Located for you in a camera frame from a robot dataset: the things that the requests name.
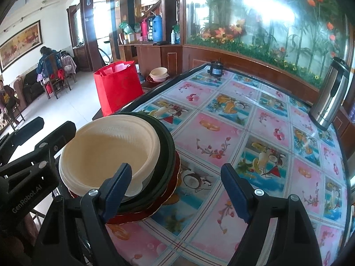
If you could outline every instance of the white bowl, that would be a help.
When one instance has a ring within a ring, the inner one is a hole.
[[[132,181],[125,196],[133,197],[150,180],[159,153],[159,137],[148,122],[130,115],[112,115],[77,131],[63,149],[59,173],[69,190],[83,196],[100,188],[122,163],[128,163]]]
[[[154,82],[164,82],[166,80],[167,77],[169,77],[168,74],[162,76],[162,77],[157,77],[157,76],[152,76],[150,75],[150,77],[152,77]]]
[[[164,68],[164,67],[159,67],[159,68],[155,68],[150,72],[150,77],[160,77],[162,78],[162,76],[165,76],[166,73],[168,72],[168,69]]]

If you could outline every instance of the framed painting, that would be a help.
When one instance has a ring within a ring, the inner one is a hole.
[[[40,21],[27,26],[13,35],[0,46],[1,72],[4,72],[12,63],[42,44]]]

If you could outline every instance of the blue gripper pad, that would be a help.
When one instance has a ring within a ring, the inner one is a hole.
[[[116,174],[112,178],[105,180],[100,187],[100,200],[104,203],[103,207],[101,207],[103,212],[100,216],[105,223],[117,214],[131,180],[131,166],[127,163],[122,163]]]
[[[248,199],[244,194],[245,190],[250,190],[245,184],[245,182],[247,184],[249,184],[249,182],[245,179],[240,178],[232,167],[232,165],[229,163],[224,164],[221,168],[221,180],[238,217],[249,224],[252,216],[249,213]],[[246,189],[244,189],[244,191],[242,191],[241,188],[243,186],[246,186]]]

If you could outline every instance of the blue thermos flask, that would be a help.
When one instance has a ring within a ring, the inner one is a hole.
[[[153,42],[163,40],[163,23],[160,15],[157,15],[153,20]]]

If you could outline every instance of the red bag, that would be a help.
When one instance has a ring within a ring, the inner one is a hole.
[[[99,101],[104,116],[132,102],[143,94],[134,61],[117,61],[94,73]]]
[[[45,88],[47,89],[48,94],[53,93],[52,87],[50,86],[50,84],[46,84]]]
[[[61,80],[64,80],[64,78],[65,78],[65,73],[64,73],[64,70],[63,70],[63,69],[59,69],[59,70],[58,70],[58,78],[61,79]]]

